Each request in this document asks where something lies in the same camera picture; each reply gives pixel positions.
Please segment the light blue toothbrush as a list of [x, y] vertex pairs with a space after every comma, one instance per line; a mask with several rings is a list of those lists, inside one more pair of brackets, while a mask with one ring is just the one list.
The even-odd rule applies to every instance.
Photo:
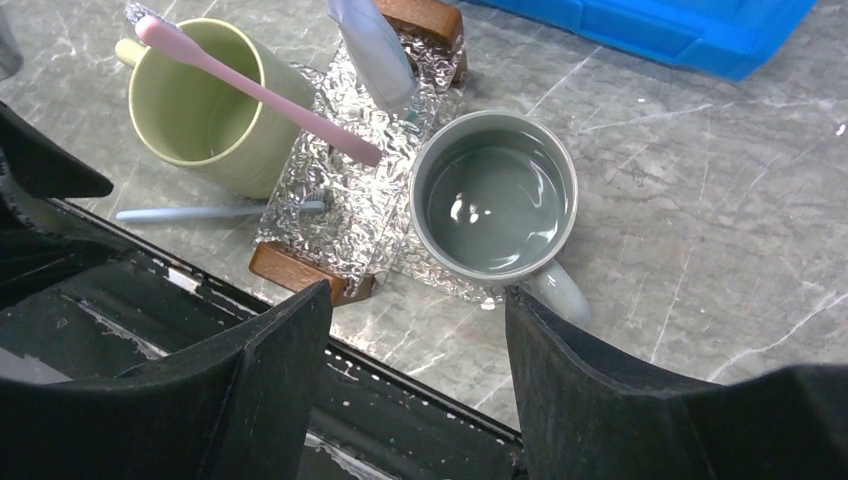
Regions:
[[[294, 207], [297, 213], [322, 213], [329, 208], [328, 195], [325, 190], [311, 193], [299, 203], [289, 202], [289, 207]], [[184, 206], [163, 207], [136, 210], [124, 210], [115, 215], [115, 218], [127, 224], [151, 224], [173, 221], [201, 220], [233, 218], [251, 215], [260, 215], [267, 210], [266, 205], [244, 205], [244, 206]]]

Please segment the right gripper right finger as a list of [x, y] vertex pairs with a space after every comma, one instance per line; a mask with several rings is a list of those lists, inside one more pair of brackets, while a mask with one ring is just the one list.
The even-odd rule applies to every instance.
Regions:
[[847, 369], [793, 365], [737, 384], [686, 377], [506, 294], [533, 479], [843, 479]]

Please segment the clear textured oval tray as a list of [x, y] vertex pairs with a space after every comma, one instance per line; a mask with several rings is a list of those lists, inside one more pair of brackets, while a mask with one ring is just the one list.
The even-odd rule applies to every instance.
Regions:
[[[302, 65], [297, 65], [294, 63], [289, 63], [292, 67], [294, 67], [297, 71], [303, 74], [307, 80], [312, 84], [315, 89], [315, 97], [317, 94], [316, 86], [309, 79], [310, 72], [323, 72], [320, 70], [314, 70]], [[314, 109], [314, 103], [311, 109], [318, 114]], [[408, 182], [408, 194], [410, 191], [410, 174], [409, 174], [409, 182]], [[265, 202], [265, 205], [268, 206], [268, 202], [271, 196], [267, 199], [258, 199]], [[417, 281], [420, 281], [424, 284], [439, 288], [446, 293], [455, 295], [462, 299], [472, 301], [475, 303], [489, 303], [494, 304], [499, 301], [499, 296], [484, 287], [480, 287], [478, 285], [474, 285], [471, 282], [461, 279], [458, 276], [452, 274], [450, 271], [446, 270], [443, 266], [441, 266], [424, 248], [423, 244], [419, 240], [416, 235], [414, 228], [412, 226], [412, 222], [410, 219], [410, 214], [408, 210], [408, 200], [407, 200], [407, 212], [409, 216], [409, 224], [407, 236], [405, 238], [405, 242], [397, 254], [394, 263], [392, 266], [386, 270], [385, 272], [379, 274], [376, 278], [376, 284], [378, 281], [383, 279], [384, 276], [389, 271], [396, 271], [400, 274], [409, 276]]]

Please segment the blue three-compartment bin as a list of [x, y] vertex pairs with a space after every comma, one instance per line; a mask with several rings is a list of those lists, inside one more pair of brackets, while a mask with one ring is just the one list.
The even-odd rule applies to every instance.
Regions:
[[765, 65], [815, 0], [496, 0], [519, 17], [664, 65], [742, 81]]

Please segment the grey ceramic mug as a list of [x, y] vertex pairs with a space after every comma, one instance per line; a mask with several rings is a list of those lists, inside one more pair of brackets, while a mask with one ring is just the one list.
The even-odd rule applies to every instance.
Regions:
[[446, 270], [485, 288], [525, 283], [561, 317], [590, 320], [557, 259], [576, 221], [578, 182], [549, 128], [508, 111], [460, 116], [419, 150], [409, 197], [418, 238]]

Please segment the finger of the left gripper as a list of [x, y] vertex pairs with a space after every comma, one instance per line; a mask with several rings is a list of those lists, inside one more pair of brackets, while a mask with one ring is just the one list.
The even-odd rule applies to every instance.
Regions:
[[112, 191], [107, 177], [1, 105], [3, 219], [59, 219], [54, 199], [100, 198]]

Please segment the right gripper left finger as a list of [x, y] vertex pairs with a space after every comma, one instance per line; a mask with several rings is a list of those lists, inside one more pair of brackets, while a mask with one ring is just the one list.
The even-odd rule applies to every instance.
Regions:
[[1, 383], [5, 479], [293, 479], [332, 320], [327, 282], [113, 378]]

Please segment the white toothpaste tube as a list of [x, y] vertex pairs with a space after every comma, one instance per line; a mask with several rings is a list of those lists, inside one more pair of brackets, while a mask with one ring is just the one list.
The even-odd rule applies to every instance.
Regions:
[[417, 80], [400, 39], [372, 0], [328, 0], [361, 83], [382, 110], [398, 112], [412, 100]]

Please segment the green ceramic mug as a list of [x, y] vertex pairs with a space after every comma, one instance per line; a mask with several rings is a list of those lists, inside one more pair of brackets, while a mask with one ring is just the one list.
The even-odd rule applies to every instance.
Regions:
[[[289, 63], [237, 27], [196, 18], [180, 28], [207, 53], [305, 108], [315, 89]], [[128, 107], [142, 142], [158, 157], [252, 199], [267, 199], [300, 128], [206, 72], [125, 38], [118, 59], [132, 68]]]

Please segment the clear holder with wooden ends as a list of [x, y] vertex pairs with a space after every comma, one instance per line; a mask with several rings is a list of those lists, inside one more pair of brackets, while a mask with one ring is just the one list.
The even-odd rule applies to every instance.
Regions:
[[455, 116], [467, 67], [461, 12], [440, 1], [382, 1], [418, 83], [388, 112], [371, 99], [345, 45], [310, 72], [315, 111], [382, 150], [361, 165], [311, 133], [295, 141], [262, 215], [252, 273], [297, 292], [327, 281], [335, 305], [368, 298], [407, 236], [409, 174], [420, 148]]

